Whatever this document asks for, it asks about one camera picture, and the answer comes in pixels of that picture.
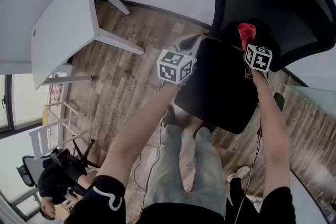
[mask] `light blue jeans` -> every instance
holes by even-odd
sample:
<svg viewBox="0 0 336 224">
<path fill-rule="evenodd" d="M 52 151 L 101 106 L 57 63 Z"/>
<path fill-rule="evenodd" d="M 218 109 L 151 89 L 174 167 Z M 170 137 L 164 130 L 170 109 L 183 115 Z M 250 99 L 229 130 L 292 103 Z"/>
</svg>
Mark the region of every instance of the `light blue jeans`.
<svg viewBox="0 0 336 224">
<path fill-rule="evenodd" d="M 212 145 L 207 128 L 196 135 L 195 178 L 186 193 L 179 166 L 182 131 L 168 124 L 161 134 L 160 159 L 153 166 L 145 196 L 144 208 L 163 202 L 201 206 L 225 217 L 226 186 L 221 159 Z"/>
</svg>

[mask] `white logo on sleeve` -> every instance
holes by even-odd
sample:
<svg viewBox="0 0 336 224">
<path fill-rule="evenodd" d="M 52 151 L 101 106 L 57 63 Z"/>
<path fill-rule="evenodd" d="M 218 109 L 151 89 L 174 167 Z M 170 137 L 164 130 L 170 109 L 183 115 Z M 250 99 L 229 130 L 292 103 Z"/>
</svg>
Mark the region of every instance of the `white logo on sleeve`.
<svg viewBox="0 0 336 224">
<path fill-rule="evenodd" d="M 93 187 L 93 190 L 96 193 L 98 193 L 98 194 L 100 194 L 102 196 L 110 197 L 109 206 L 110 206 L 111 210 L 113 210 L 113 211 L 118 211 L 119 210 L 119 208 L 121 207 L 121 204 L 122 204 L 122 198 L 120 198 L 119 205 L 117 207 L 114 207 L 113 206 L 113 202 L 116 199 L 116 196 L 114 194 L 112 194 L 112 193 L 104 193 L 104 192 L 100 191 L 99 189 L 97 189 L 96 187 Z"/>
</svg>

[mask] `floor plank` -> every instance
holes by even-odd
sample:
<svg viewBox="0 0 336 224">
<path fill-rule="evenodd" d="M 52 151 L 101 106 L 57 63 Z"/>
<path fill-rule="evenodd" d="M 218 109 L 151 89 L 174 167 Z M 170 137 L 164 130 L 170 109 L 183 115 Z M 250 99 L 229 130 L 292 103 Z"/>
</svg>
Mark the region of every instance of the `floor plank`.
<svg viewBox="0 0 336 224">
<path fill-rule="evenodd" d="M 207 31 L 198 25 L 158 11 L 134 6 L 130 6 L 129 9 L 131 14 L 126 16 L 110 3 L 99 1 L 99 26 L 144 48 L 144 55 L 138 56 L 95 41 L 76 53 L 73 61 L 74 76 L 93 76 L 90 82 L 72 84 L 68 100 L 86 115 L 85 119 L 76 122 L 76 127 L 85 131 L 78 144 L 85 150 L 90 138 L 95 139 L 96 144 L 89 158 L 99 164 L 103 162 L 118 130 L 158 90 L 160 80 L 156 74 L 156 60 L 160 50 L 167 48 L 177 37 Z M 286 99 L 283 114 L 292 137 L 291 168 L 318 201 L 328 203 L 334 200 L 335 118 L 287 90 L 284 84 L 297 83 L 284 72 L 271 73 L 269 81 L 272 91 L 280 92 Z M 195 142 L 192 134 L 200 120 L 179 108 L 176 108 L 176 112 L 184 125 L 180 168 L 184 186 L 188 190 L 195 172 Z M 257 145 L 259 117 L 257 109 L 240 135 L 222 129 L 216 131 L 213 142 L 220 153 L 226 173 L 252 164 Z M 135 176 L 142 188 L 146 186 L 150 168 L 156 158 L 155 146 L 159 141 L 159 130 L 157 127 L 148 143 L 152 146 L 144 148 L 141 163 L 136 170 Z M 136 185 L 133 177 L 138 163 L 139 160 L 133 167 L 126 193 L 129 223 L 137 220 L 143 202 L 143 190 Z M 249 193 L 262 196 L 263 185 L 264 160 L 261 150 L 253 171 Z"/>
</svg>

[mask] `black t-shirt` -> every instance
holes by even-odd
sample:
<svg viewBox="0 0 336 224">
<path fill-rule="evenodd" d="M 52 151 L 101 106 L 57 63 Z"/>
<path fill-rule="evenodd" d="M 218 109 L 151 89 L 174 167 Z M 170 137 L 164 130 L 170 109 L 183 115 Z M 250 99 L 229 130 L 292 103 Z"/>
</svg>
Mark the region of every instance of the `black t-shirt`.
<svg viewBox="0 0 336 224">
<path fill-rule="evenodd" d="M 98 176 L 81 201 L 70 212 L 65 224 L 74 223 L 122 223 L 126 222 L 125 187 L 109 176 Z M 259 219 L 244 216 L 239 223 L 295 223 L 292 195 L 287 187 L 272 191 L 264 200 Z M 223 216 L 209 209 L 186 204 L 153 204 L 146 207 L 137 224 L 143 223 L 224 223 Z"/>
<path fill-rule="evenodd" d="M 41 197 L 51 197 L 52 203 L 58 205 L 64 202 L 68 187 L 71 187 L 76 193 L 80 187 L 75 181 L 69 178 L 63 169 L 55 163 L 50 163 L 41 173 L 37 183 L 37 188 Z"/>
</svg>

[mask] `shoe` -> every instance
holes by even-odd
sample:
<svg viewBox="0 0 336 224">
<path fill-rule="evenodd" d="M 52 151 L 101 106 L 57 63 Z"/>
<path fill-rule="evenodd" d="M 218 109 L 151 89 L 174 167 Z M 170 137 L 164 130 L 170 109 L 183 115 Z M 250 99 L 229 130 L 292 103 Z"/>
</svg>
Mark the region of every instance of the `shoe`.
<svg viewBox="0 0 336 224">
<path fill-rule="evenodd" d="M 248 174 L 248 172 L 250 171 L 250 167 L 248 166 L 243 166 L 241 168 L 239 168 L 237 170 L 237 172 L 229 174 L 226 178 L 226 180 L 230 183 L 232 179 L 234 178 L 240 178 L 242 179 L 244 176 L 246 176 Z"/>
<path fill-rule="evenodd" d="M 163 117 L 162 121 L 163 121 L 163 127 L 165 128 L 168 124 L 174 124 L 174 125 L 177 124 L 175 110 L 171 104 L 167 107 L 167 112 L 165 116 Z"/>
<path fill-rule="evenodd" d="M 199 129 L 200 129 L 200 128 L 203 128 L 203 127 L 206 127 L 206 128 L 210 131 L 210 134 L 211 134 L 211 135 L 214 134 L 214 131 L 215 131 L 216 128 L 217 128 L 217 126 L 215 126 L 215 125 L 213 125 L 213 124 L 211 124 L 211 123 L 208 123 L 208 122 L 206 122 L 206 121 L 203 121 L 203 122 L 199 125 L 199 127 L 196 129 L 196 131 L 194 132 L 194 134 L 193 134 L 193 138 L 194 138 L 194 140 L 195 140 L 195 138 L 196 138 L 196 134 L 197 134 L 197 132 L 199 131 Z"/>
</svg>

